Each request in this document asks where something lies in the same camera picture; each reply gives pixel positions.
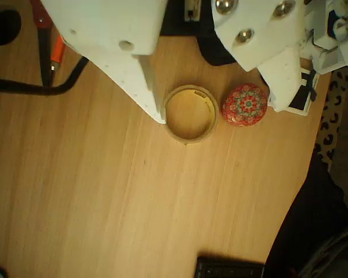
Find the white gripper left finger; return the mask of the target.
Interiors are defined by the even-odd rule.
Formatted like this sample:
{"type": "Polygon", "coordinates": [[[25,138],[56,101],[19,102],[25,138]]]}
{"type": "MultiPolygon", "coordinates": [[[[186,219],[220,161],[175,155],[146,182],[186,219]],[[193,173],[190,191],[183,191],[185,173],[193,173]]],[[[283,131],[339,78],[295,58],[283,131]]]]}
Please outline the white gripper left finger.
{"type": "Polygon", "coordinates": [[[65,43],[111,78],[151,118],[166,122],[149,56],[166,1],[42,1],[65,43]]]}

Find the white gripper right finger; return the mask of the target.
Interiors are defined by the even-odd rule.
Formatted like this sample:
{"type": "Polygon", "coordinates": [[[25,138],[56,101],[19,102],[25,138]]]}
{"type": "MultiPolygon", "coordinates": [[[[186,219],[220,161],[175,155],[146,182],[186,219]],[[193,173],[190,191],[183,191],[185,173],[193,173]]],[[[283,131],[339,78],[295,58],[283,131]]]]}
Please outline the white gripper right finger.
{"type": "Polygon", "coordinates": [[[270,90],[269,106],[285,110],[301,86],[303,1],[212,1],[214,29],[245,70],[257,69],[270,90]]]}

